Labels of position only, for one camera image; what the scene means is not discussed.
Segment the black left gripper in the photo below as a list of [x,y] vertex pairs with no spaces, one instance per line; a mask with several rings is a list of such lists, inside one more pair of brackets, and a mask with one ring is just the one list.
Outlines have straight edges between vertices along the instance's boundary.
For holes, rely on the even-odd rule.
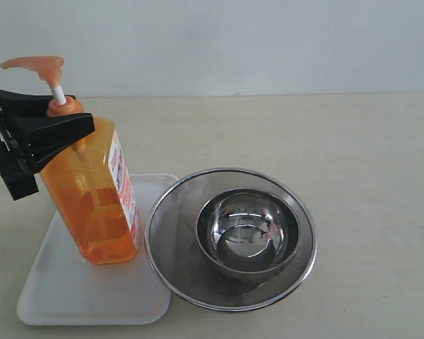
[[0,90],[0,177],[15,201],[36,194],[35,174],[95,130],[90,113],[48,117],[52,99]]

